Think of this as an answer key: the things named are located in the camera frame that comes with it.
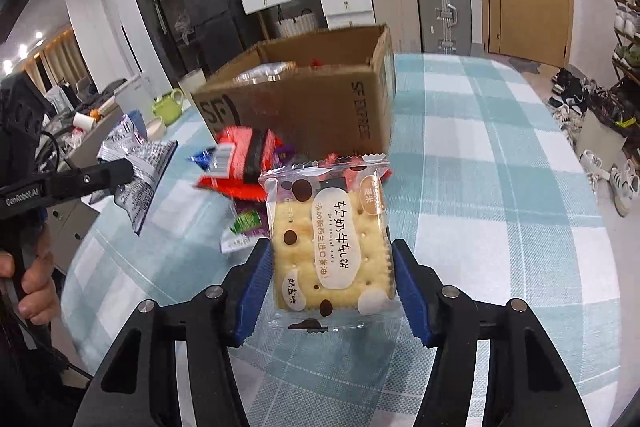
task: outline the cardboard box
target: cardboard box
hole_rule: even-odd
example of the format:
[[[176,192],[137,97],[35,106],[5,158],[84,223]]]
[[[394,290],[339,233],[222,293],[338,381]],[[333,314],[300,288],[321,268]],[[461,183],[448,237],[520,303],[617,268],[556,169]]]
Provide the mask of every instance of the cardboard box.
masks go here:
[[[312,61],[322,66],[311,68]],[[238,84],[268,62],[297,67],[276,82]],[[211,134],[229,125],[272,129],[312,159],[388,152],[396,72],[386,26],[316,30],[260,42],[192,93]]]

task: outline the curtain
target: curtain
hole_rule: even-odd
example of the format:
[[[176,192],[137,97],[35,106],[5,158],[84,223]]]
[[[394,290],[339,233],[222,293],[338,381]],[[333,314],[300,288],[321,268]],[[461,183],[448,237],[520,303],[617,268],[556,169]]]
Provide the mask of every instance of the curtain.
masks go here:
[[[47,44],[40,56],[52,84],[59,84],[64,79],[75,87],[78,80],[89,76],[72,28]]]
[[[24,71],[29,75],[30,79],[33,83],[38,87],[42,94],[45,94],[44,82],[42,81],[42,77],[40,76],[40,71],[38,71],[38,67],[36,65],[36,61],[33,58],[27,60],[24,63]]]

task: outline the human hand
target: human hand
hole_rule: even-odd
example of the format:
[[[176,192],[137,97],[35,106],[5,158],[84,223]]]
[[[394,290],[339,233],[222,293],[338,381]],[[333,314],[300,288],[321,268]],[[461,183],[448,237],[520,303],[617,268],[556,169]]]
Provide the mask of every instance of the human hand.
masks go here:
[[[14,275],[14,258],[0,252],[0,277]],[[22,289],[27,296],[18,304],[18,312],[34,325],[49,324],[53,317],[60,315],[60,302],[53,284],[53,254],[49,228],[44,225],[36,244],[36,259],[22,277]]]

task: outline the checkered tablecloth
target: checkered tablecloth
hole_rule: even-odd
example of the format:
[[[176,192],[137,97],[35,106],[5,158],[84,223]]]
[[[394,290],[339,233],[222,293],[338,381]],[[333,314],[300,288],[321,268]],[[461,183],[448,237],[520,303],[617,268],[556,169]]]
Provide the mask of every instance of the checkered tablecloth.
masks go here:
[[[392,238],[477,300],[525,299],[556,344],[594,427],[616,393],[620,310],[607,231],[556,122],[523,77],[480,58],[398,55],[385,185]],[[185,158],[212,143],[194,109],[170,129],[180,147],[140,237],[107,205],[75,257],[63,317],[95,371],[137,303],[190,299],[244,257],[225,257],[222,196],[192,188]],[[231,356],[252,426],[410,426],[434,349],[406,319],[310,335],[266,326]],[[488,343],[480,342],[468,425],[480,425]]]

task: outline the barcode label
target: barcode label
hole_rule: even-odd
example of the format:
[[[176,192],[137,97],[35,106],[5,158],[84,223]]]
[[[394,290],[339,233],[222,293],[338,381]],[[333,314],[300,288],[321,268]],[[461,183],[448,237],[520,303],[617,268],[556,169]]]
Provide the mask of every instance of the barcode label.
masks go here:
[[[235,150],[235,143],[218,145],[211,157],[209,176],[212,178],[228,178],[231,170],[231,158],[233,158]]]

